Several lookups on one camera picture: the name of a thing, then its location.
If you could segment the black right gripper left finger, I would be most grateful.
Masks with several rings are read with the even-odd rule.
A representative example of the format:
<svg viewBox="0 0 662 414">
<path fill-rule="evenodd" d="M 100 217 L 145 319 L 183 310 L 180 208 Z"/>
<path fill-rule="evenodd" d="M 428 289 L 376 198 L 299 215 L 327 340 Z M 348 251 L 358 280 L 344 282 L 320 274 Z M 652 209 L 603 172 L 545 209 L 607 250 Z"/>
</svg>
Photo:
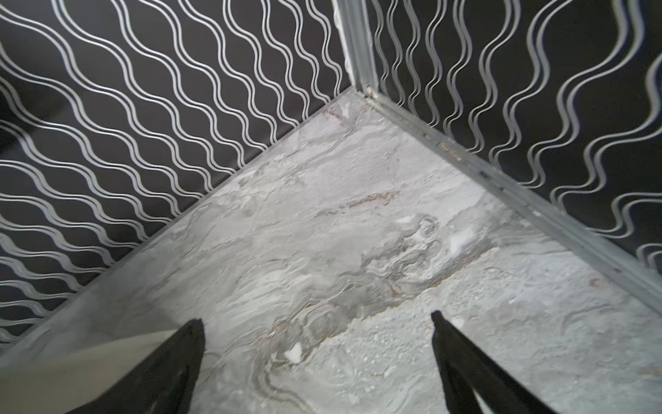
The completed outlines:
<svg viewBox="0 0 662 414">
<path fill-rule="evenodd" d="M 201 319 L 191 319 L 110 390 L 73 413 L 187 413 L 205 352 Z"/>
</svg>

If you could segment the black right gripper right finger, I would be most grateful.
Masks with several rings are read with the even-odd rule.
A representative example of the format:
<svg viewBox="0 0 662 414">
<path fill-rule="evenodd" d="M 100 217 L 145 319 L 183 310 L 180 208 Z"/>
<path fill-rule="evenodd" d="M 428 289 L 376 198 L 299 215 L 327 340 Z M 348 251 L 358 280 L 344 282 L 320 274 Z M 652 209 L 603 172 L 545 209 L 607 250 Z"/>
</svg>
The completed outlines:
<svg viewBox="0 0 662 414">
<path fill-rule="evenodd" d="M 553 410 L 502 369 L 441 312 L 431 313 L 432 348 L 450 413 L 552 413 Z"/>
</svg>

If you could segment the cream canvas tote bag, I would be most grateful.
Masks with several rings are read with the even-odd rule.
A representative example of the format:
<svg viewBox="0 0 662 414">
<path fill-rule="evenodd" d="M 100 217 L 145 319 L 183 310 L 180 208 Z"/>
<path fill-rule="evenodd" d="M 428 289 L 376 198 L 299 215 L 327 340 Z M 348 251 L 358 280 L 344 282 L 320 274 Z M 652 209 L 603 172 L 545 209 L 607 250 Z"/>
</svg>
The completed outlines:
<svg viewBox="0 0 662 414">
<path fill-rule="evenodd" d="M 102 396 L 164 344 L 158 331 L 1 370 L 1 412 L 67 413 Z"/>
</svg>

